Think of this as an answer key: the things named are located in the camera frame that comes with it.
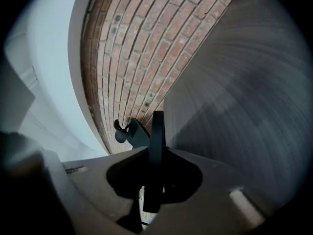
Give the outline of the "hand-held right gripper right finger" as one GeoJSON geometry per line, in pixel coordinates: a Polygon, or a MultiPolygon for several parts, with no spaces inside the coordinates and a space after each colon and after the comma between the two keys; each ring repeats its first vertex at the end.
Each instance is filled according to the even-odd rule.
{"type": "Polygon", "coordinates": [[[159,211],[161,206],[161,196],[163,193],[163,165],[162,165],[162,153],[166,146],[165,141],[165,124],[164,124],[164,112],[155,111],[156,114],[156,158],[157,158],[157,179],[158,184],[156,188],[156,212],[159,211]]]}

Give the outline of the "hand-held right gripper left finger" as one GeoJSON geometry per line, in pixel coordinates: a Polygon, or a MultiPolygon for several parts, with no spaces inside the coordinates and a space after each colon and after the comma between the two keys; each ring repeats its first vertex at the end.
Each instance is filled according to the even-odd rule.
{"type": "Polygon", "coordinates": [[[153,113],[148,154],[149,178],[145,185],[143,210],[145,212],[158,212],[158,111],[153,113]]]}

